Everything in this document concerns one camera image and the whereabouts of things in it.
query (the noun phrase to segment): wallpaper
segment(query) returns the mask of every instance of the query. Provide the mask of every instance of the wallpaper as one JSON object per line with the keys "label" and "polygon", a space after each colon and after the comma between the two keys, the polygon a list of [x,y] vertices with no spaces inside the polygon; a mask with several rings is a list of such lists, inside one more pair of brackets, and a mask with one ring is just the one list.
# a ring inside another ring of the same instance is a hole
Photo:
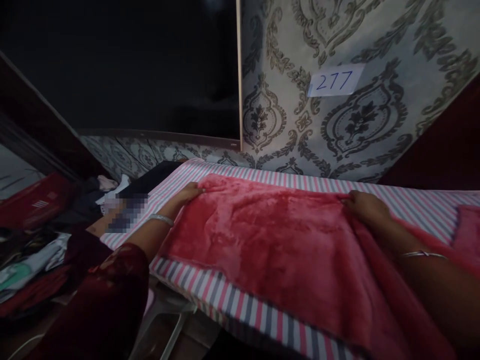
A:
{"label": "wallpaper", "polygon": [[[243,152],[81,141],[117,180],[162,160],[199,157],[376,182],[479,71],[479,15],[480,2],[468,0],[243,1]],[[352,95],[307,97],[319,69],[350,63],[366,64]]]}

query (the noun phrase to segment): bed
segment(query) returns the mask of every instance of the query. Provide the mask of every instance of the bed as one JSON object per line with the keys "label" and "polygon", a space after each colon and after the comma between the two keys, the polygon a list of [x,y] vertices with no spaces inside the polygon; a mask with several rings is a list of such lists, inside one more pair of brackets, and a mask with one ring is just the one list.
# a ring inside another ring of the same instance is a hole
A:
{"label": "bed", "polygon": [[[457,226],[457,205],[480,206],[480,194],[475,192],[407,189],[209,163],[195,158],[178,167],[149,193],[144,212],[126,233],[106,233],[100,240],[111,249],[118,248],[178,190],[212,173],[313,192],[372,193],[382,199],[396,217],[446,244],[450,244]],[[311,359],[354,357],[342,341],[240,291],[218,271],[201,270],[159,256],[150,264],[150,270],[243,340],[254,343],[255,334],[259,333]]]}

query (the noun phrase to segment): bracelet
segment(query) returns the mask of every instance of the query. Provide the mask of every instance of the bracelet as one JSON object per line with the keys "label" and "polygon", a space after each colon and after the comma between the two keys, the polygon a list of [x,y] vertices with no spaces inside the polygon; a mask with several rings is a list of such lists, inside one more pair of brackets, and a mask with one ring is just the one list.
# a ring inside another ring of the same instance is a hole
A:
{"label": "bracelet", "polygon": [[168,217],[163,216],[163,215],[152,214],[148,217],[147,220],[150,220],[150,219],[156,219],[156,220],[163,221],[164,223],[167,223],[168,225],[170,225],[170,227],[173,227],[175,225],[174,221],[171,218],[168,218]]}
{"label": "bracelet", "polygon": [[449,259],[446,256],[443,256],[443,255],[440,255],[440,254],[437,254],[437,253],[434,253],[434,252],[425,252],[425,251],[407,252],[407,253],[404,253],[404,254],[400,255],[401,258],[413,258],[413,257],[417,257],[417,256],[426,256],[426,257],[433,256],[433,257],[437,257],[437,258],[443,258],[445,260]]}

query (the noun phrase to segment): red bag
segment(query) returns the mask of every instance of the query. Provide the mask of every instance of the red bag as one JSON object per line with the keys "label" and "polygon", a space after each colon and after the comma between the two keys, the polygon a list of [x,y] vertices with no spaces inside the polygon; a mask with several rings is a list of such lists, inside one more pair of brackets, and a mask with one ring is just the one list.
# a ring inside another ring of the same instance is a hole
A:
{"label": "red bag", "polygon": [[0,227],[34,229],[65,209],[72,193],[73,185],[54,172],[0,204]]}

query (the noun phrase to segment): plastic chair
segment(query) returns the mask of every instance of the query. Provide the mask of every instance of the plastic chair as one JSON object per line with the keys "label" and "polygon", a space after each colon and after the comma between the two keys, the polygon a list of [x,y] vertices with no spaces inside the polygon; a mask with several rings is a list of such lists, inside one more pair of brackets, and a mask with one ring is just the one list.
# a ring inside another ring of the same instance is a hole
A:
{"label": "plastic chair", "polygon": [[197,311],[197,307],[178,292],[164,285],[152,274],[150,274],[148,284],[148,299],[145,312],[143,313],[143,321],[141,322],[135,346],[133,347],[129,359],[133,360],[135,358],[135,353],[138,350],[139,344],[145,337],[148,328],[157,315],[179,314],[180,317],[160,358],[160,360],[167,360],[175,346],[180,332],[182,331],[185,321],[190,314],[194,314]]}

